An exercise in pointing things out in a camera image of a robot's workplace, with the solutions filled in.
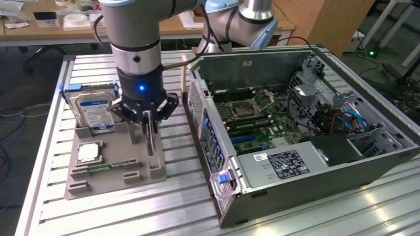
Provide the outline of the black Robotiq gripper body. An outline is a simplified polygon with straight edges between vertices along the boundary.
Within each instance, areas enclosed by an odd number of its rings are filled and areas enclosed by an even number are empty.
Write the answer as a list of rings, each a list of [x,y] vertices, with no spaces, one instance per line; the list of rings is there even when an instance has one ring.
[[[144,121],[143,112],[152,112],[152,120],[161,121],[157,107],[167,99],[167,91],[163,85],[163,66],[160,65],[149,73],[135,75],[117,69],[119,81],[121,85],[123,105],[136,114],[135,122]]]

